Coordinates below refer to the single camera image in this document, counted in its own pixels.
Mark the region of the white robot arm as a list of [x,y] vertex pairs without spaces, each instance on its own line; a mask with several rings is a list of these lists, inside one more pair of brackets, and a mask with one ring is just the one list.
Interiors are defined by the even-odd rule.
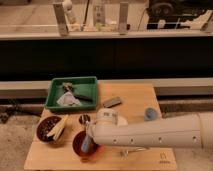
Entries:
[[105,146],[213,148],[213,113],[118,125],[112,109],[100,109],[86,133]]

